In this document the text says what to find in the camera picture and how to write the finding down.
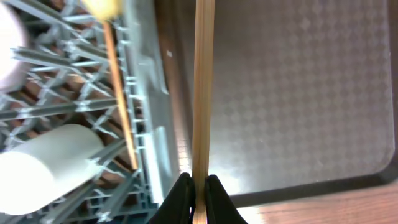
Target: white cup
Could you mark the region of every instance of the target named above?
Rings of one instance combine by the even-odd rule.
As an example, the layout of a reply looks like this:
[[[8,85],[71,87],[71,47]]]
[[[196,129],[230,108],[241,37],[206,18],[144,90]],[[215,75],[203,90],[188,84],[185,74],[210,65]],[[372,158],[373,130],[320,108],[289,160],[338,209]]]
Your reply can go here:
[[[0,212],[35,212],[92,179],[101,167],[88,159],[102,148],[92,130],[67,124],[0,154]]]
[[[18,90],[26,77],[27,64],[13,59],[12,49],[28,47],[29,38],[19,16],[0,2],[0,92]]]

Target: dark tray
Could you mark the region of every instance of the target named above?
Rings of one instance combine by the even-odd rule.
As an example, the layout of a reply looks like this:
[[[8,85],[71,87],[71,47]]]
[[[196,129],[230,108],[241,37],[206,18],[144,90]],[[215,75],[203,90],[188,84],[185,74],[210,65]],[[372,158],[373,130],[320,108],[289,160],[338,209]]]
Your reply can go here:
[[[191,98],[195,1],[173,7]],[[398,177],[396,12],[398,1],[216,1],[210,173],[237,207]]]

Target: yellow object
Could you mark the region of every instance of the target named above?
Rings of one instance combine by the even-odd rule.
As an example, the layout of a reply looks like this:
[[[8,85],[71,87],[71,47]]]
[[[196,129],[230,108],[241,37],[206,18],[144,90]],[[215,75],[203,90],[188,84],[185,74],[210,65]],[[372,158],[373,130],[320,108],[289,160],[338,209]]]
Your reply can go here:
[[[99,21],[113,19],[122,13],[122,0],[83,0],[83,3]]]

